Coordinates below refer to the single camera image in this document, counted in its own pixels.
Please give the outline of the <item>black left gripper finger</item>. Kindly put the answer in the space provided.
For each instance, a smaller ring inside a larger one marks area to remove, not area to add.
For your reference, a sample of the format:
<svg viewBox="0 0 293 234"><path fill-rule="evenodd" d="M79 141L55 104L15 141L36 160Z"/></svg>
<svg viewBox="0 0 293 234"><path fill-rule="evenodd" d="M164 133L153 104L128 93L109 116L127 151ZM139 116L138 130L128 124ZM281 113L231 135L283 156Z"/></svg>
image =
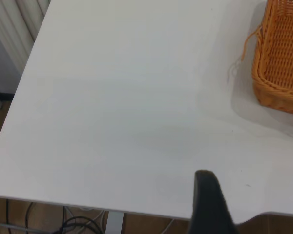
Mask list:
<svg viewBox="0 0 293 234"><path fill-rule="evenodd" d="M193 212L189 234L237 234L221 186L212 171L198 170L194 177Z"/></svg>

